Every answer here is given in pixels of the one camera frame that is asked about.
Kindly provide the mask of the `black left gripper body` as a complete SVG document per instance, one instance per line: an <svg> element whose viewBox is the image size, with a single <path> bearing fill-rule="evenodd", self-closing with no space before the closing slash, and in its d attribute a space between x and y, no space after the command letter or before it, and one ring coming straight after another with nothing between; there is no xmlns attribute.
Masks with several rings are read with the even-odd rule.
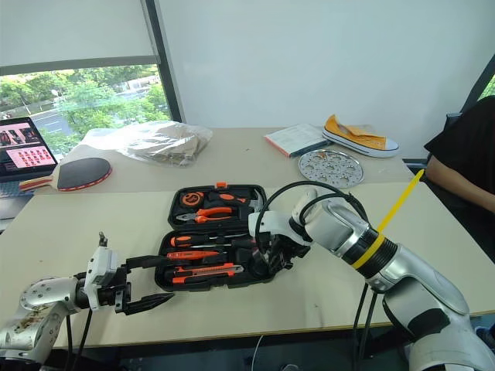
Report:
<svg viewBox="0 0 495 371"><path fill-rule="evenodd" d="M97 276L97 308L114 306L116 313L132 313L131 283L127 281L130 272L126 265L121 265L114 273Z"/></svg>

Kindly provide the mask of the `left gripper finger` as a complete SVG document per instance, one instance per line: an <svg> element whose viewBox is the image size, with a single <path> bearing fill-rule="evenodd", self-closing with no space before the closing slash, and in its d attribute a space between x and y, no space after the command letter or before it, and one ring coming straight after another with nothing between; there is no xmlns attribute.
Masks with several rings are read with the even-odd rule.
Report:
<svg viewBox="0 0 495 371"><path fill-rule="evenodd" d="M140 312L149 311L156 308L175 296L174 293L152 294L142 297L139 301L126 302L123 304L123 313L134 315Z"/></svg>
<svg viewBox="0 0 495 371"><path fill-rule="evenodd" d="M140 257L128 258L125 261L125 267L128 272L135 268L159 267L167 262L167 258L161 255L145 255Z"/></svg>

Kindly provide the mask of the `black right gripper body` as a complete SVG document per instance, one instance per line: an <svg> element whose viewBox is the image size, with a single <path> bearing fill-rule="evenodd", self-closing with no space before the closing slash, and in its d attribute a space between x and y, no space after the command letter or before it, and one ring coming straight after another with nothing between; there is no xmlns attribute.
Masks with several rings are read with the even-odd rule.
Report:
<svg viewBox="0 0 495 371"><path fill-rule="evenodd" d="M310 246L301 245L281 234L261 234L261 250L268 264L269 271L290 270L293 266L292 258L303 258Z"/></svg>

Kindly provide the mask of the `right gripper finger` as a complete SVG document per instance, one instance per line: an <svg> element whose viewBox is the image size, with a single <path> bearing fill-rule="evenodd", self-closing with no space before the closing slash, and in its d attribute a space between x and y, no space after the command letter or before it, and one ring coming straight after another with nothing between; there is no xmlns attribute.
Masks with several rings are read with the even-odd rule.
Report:
<svg viewBox="0 0 495 371"><path fill-rule="evenodd" d="M269 278L271 276L269 267L269 254L254 248L252 252L252 275L256 278Z"/></svg>
<svg viewBox="0 0 495 371"><path fill-rule="evenodd" d="M279 271L292 268L292 254L291 251L284 247L274 247L269 257L269 267L271 273L278 273Z"/></svg>

